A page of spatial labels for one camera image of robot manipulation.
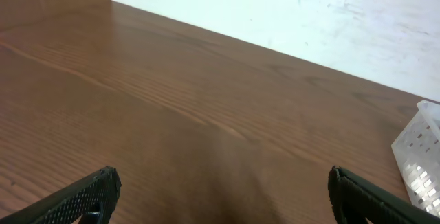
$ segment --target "brown tabletop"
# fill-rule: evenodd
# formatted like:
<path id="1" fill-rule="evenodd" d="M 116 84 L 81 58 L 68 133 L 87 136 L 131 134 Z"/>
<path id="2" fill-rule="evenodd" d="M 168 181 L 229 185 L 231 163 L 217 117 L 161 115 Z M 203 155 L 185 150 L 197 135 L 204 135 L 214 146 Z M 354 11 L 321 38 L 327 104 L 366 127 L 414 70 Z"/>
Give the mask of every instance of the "brown tabletop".
<path id="1" fill-rule="evenodd" d="M 407 199 L 420 97 L 112 2 L 0 33 L 0 62 L 0 217 L 106 165 L 113 223 L 335 223 L 335 164 Z"/>

